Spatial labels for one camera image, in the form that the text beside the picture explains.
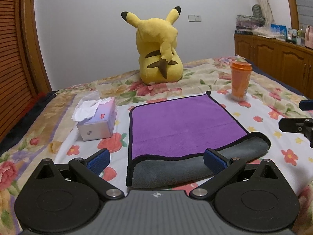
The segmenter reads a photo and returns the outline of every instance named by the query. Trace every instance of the tissue box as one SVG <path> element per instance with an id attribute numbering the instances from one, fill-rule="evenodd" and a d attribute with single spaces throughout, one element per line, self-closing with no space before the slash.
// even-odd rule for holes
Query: tissue box
<path id="1" fill-rule="evenodd" d="M 116 114 L 115 98 L 102 99 L 92 118 L 77 123 L 83 141 L 112 137 Z"/>

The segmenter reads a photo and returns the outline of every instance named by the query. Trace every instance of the pink bag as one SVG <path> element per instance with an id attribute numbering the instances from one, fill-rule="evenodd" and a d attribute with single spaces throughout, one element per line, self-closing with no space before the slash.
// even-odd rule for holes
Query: pink bag
<path id="1" fill-rule="evenodd" d="M 313 49 L 313 27 L 308 26 L 305 35 L 305 45 L 307 48 Z"/>

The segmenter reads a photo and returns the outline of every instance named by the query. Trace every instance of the blue gripper pad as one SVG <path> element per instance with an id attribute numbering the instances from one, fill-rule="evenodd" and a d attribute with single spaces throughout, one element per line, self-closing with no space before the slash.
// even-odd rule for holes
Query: blue gripper pad
<path id="1" fill-rule="evenodd" d="M 110 164 L 110 152 L 106 149 L 87 162 L 87 168 L 98 176 Z"/>
<path id="2" fill-rule="evenodd" d="M 313 100 L 302 100 L 299 103 L 299 108 L 301 110 L 313 110 Z"/>
<path id="3" fill-rule="evenodd" d="M 227 168 L 227 158 L 217 153 L 213 149 L 206 149 L 203 154 L 203 161 L 214 175 Z"/>

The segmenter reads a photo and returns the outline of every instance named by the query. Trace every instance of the metal screw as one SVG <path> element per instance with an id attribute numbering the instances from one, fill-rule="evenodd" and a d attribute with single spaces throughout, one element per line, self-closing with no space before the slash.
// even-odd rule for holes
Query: metal screw
<path id="1" fill-rule="evenodd" d="M 202 197 L 202 196 L 205 196 L 208 194 L 208 191 L 206 189 L 203 189 L 203 188 L 196 188 L 196 189 L 193 189 L 192 193 L 195 195 L 195 196 L 199 196 L 199 197 Z"/>
<path id="2" fill-rule="evenodd" d="M 106 194 L 107 196 L 110 196 L 110 197 L 118 197 L 122 194 L 122 191 L 120 189 L 109 189 L 106 191 Z"/>

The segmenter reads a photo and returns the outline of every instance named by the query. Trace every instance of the orange lid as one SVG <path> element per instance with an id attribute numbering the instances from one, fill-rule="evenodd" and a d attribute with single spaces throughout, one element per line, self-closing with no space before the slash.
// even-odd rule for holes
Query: orange lid
<path id="1" fill-rule="evenodd" d="M 252 71 L 252 65 L 248 62 L 233 61 L 231 68 L 235 70 L 241 70 L 241 71 Z"/>

